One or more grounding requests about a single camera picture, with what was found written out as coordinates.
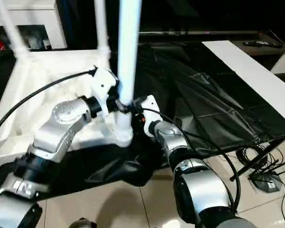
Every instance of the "white tube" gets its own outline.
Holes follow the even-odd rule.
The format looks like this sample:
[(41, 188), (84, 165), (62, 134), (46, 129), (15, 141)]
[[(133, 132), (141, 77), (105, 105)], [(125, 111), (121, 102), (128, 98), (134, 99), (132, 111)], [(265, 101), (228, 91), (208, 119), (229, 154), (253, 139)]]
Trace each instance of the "white tube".
[(110, 52), (108, 46), (108, 34), (105, 19), (105, 0), (94, 0), (95, 19), (97, 30), (97, 49), (107, 54)]
[(26, 48), (18, 29), (13, 24), (9, 13), (4, 6), (3, 0), (0, 0), (0, 16), (16, 57), (19, 59), (24, 56), (25, 58), (25, 55), (27, 55), (29, 51)]
[[(129, 105), (134, 94), (142, 0), (120, 0), (119, 4), (118, 92), (121, 103)], [(120, 141), (131, 142), (131, 114), (117, 113), (115, 133)]]

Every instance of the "black cloth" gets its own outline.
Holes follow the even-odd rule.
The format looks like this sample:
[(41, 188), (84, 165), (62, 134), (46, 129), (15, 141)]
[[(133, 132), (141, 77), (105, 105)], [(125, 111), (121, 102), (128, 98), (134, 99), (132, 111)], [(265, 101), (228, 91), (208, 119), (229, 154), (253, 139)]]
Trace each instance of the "black cloth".
[[(113, 53), (115, 73), (116, 63)], [(201, 43), (139, 46), (135, 80), (135, 97), (154, 95), (161, 112), (225, 152), (285, 137), (285, 119)], [(108, 145), (67, 153), (51, 192), (40, 198), (119, 180), (144, 185), (166, 161), (142, 129), (134, 133), (128, 148)], [(218, 154), (210, 144), (190, 139), (193, 157)], [(14, 168), (0, 167), (0, 185)]]

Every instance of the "tile floor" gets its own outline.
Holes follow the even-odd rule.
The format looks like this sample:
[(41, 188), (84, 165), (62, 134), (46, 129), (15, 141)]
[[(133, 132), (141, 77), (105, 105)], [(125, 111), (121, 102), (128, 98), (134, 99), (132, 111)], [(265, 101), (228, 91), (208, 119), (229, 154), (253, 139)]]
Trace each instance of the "tile floor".
[[(285, 159), (285, 142), (279, 146)], [(280, 158), (275, 150), (274, 157)], [(242, 164), (231, 157), (235, 167)], [(206, 161), (223, 179), (235, 196), (235, 183), (229, 181), (232, 172), (222, 156)], [(238, 215), (252, 221), (258, 228), (285, 228), (281, 213), (285, 189), (277, 193), (263, 193), (246, 178), (240, 177), (242, 195)], [(285, 174), (281, 175), (285, 183)], [(190, 228), (176, 211), (172, 173), (158, 171), (141, 188), (124, 182), (97, 187), (83, 192), (56, 197), (40, 202), (43, 215), (38, 228), (68, 228), (75, 220), (85, 217), (97, 222), (98, 228)]]

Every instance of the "metal table leg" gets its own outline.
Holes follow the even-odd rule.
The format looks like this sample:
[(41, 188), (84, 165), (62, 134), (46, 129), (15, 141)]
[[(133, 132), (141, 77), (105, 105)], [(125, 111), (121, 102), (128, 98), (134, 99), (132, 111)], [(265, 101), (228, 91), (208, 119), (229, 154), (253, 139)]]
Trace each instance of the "metal table leg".
[[(285, 140), (285, 138), (282, 139), (277, 139), (274, 141), (270, 142), (270, 145), (268, 147), (266, 147), (266, 149), (264, 150), (263, 154), (258, 154), (254, 159), (252, 159), (250, 162), (248, 162), (248, 164), (246, 164), (242, 169), (240, 169), (239, 171), (237, 171), (238, 175), (242, 175), (244, 172), (246, 172), (247, 170), (249, 170), (251, 167), (253, 167), (254, 165), (256, 165), (258, 162), (260, 162), (260, 160), (262, 158), (264, 158), (265, 156), (267, 156), (275, 147), (277, 147), (279, 144), (281, 144), (283, 141)], [(231, 181), (234, 181), (235, 179), (235, 175), (233, 175), (232, 177), (230, 177)]]

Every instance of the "silver robotic arm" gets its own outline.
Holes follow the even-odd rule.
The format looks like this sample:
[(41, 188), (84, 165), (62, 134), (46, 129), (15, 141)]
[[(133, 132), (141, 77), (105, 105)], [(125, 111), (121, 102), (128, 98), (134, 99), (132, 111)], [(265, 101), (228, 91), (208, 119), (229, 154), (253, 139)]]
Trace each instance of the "silver robotic arm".
[(34, 198), (48, 191), (74, 135), (91, 119), (91, 110), (82, 98), (55, 106), (28, 152), (18, 160), (18, 168), (0, 188), (0, 228), (36, 226), (42, 209)]
[(205, 228), (256, 228), (235, 216), (225, 184), (203, 160), (194, 156), (196, 152), (175, 125), (153, 115), (146, 129), (146, 134), (153, 135), (161, 144), (173, 171), (177, 211), (185, 222)]

